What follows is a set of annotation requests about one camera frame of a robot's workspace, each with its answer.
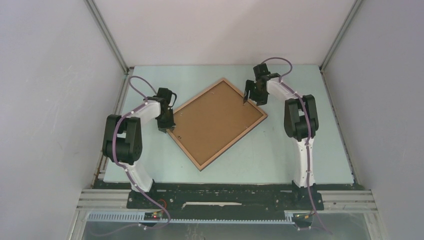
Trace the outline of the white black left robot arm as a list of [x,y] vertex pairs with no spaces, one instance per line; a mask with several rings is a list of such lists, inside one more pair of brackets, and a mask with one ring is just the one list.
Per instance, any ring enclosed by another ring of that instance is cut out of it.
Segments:
[[145,208],[153,208],[158,194],[151,190],[154,180],[142,164],[138,164],[143,151],[142,127],[157,121],[159,131],[166,133],[175,128],[173,106],[177,94],[160,87],[157,94],[124,115],[111,114],[106,118],[102,154],[123,168],[134,191],[140,192],[138,201]]

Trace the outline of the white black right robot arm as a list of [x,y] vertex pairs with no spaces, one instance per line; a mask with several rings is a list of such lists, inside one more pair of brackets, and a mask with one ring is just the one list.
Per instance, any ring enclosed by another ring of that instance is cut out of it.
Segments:
[[243,103],[249,100],[262,106],[272,95],[284,103],[283,127],[286,135],[293,139],[297,147],[297,171],[293,182],[298,188],[308,188],[315,184],[313,174],[313,143],[319,129],[315,97],[301,95],[288,86],[278,73],[271,73],[266,63],[253,67],[255,80],[245,82]]

